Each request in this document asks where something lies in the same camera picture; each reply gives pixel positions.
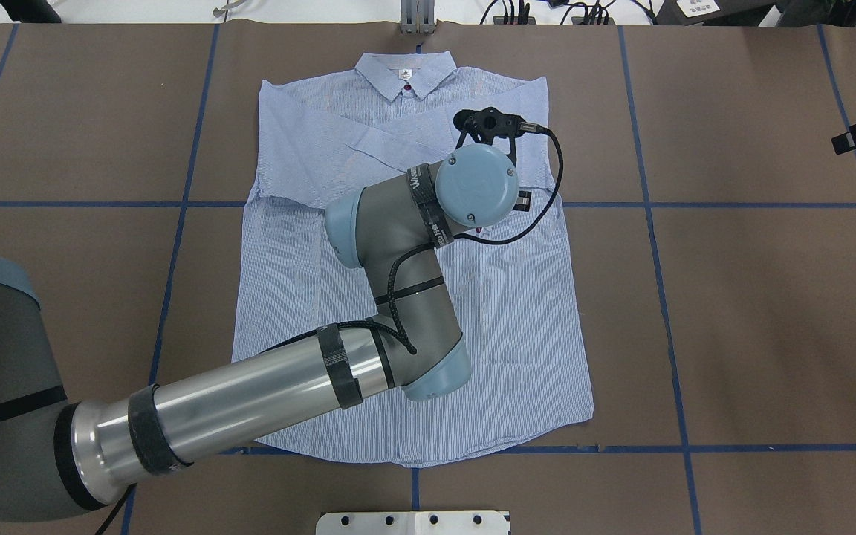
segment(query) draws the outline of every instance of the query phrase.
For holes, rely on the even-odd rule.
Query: paper label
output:
[[[716,0],[676,0],[676,4],[679,4],[679,9],[686,17],[697,17],[719,10]]]

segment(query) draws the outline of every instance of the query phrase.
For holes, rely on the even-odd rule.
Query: striped shirt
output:
[[[364,54],[353,71],[262,84],[234,362],[319,325],[376,314],[364,272],[347,270],[329,246],[324,207],[445,158],[461,133],[452,125],[455,113],[486,106],[546,125],[547,82],[458,68],[444,52]],[[507,152],[504,140],[497,141]],[[510,237],[543,207],[554,185],[547,141],[517,140],[517,174],[533,193],[531,212],[511,213],[476,235]],[[430,467],[590,419],[590,376],[560,198],[516,243],[458,240],[438,250],[438,260],[472,358],[470,382],[423,403],[393,389],[262,443],[330,461]]]

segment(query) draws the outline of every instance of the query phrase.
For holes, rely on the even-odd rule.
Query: robotic arm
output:
[[[458,113],[455,125],[462,136],[448,159],[350,193],[325,211],[337,257],[366,270],[376,316],[322,326],[115,403],[68,403],[31,284],[0,259],[0,520],[104,508],[130,484],[395,386],[415,401],[463,386],[471,363],[434,249],[511,210],[529,210],[514,138],[533,132],[557,140],[494,108]],[[478,143],[462,146],[468,135]],[[495,137],[510,139],[509,155],[490,146]]]

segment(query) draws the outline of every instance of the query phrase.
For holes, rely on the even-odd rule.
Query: shirt collar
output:
[[[398,78],[392,68],[417,68],[408,80]],[[435,54],[363,54],[356,71],[372,84],[381,95],[392,101],[405,87],[411,85],[418,99],[431,94],[448,75],[455,71],[455,60],[451,52]]]

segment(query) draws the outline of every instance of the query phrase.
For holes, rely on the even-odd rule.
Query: white floor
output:
[[[244,18],[261,22],[369,22],[397,21],[401,14],[401,0],[247,0],[229,11],[228,17],[214,17],[214,7],[223,6],[225,0],[50,0],[52,6],[67,23],[214,23],[224,18]],[[639,0],[648,4],[649,0]],[[478,24],[489,0],[437,0],[435,17],[461,24]],[[663,0],[652,0],[656,10]],[[531,6],[531,15],[537,24],[557,24],[566,7],[552,10],[543,0]],[[619,25],[647,25],[646,14],[630,0],[616,0],[609,13]],[[490,10],[487,23],[493,15],[503,14],[499,4]],[[581,10],[574,10],[580,15]],[[762,26],[774,26],[778,11],[772,9]],[[9,16],[0,6],[0,22],[9,23]]]

